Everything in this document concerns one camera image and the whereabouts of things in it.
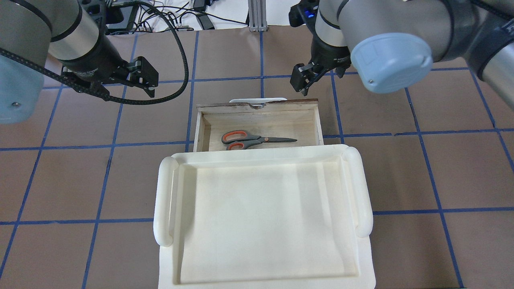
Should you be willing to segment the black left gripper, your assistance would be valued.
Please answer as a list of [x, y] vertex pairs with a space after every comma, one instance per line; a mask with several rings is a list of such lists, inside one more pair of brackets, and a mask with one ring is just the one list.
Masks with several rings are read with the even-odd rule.
[[141, 88], [149, 97], [155, 97], [159, 73], [143, 56], [129, 63], [120, 56], [93, 56], [60, 62], [68, 69], [61, 76], [73, 83], [73, 89], [78, 93], [85, 93], [86, 89], [106, 93], [108, 90], [103, 84], [119, 83]]

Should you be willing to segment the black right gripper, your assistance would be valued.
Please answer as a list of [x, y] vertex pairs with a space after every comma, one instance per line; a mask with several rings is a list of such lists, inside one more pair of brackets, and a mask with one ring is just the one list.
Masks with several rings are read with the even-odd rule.
[[317, 74], [325, 74], [335, 70], [337, 77], [342, 78], [352, 64], [350, 51], [347, 46], [336, 47], [313, 38], [311, 44], [311, 59], [309, 64], [298, 63], [293, 67], [290, 84], [297, 93], [308, 95], [312, 84], [316, 82]]

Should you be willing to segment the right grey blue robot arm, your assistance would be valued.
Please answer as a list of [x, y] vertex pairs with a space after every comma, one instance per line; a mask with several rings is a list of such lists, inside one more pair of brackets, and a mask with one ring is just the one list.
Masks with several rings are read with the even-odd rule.
[[514, 97], [512, 0], [302, 0], [292, 27], [312, 33], [311, 59], [290, 84], [307, 95], [329, 71], [353, 66], [364, 86], [392, 93], [422, 80], [433, 64], [462, 57], [510, 106]]

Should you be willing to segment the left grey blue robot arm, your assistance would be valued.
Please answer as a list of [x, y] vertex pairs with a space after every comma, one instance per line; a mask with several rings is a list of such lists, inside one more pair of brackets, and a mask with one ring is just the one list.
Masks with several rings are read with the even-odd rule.
[[2, 0], [1, 123], [26, 121], [44, 77], [76, 92], [114, 97], [105, 84], [143, 89], [154, 97], [158, 72], [144, 57], [127, 62], [80, 0]]

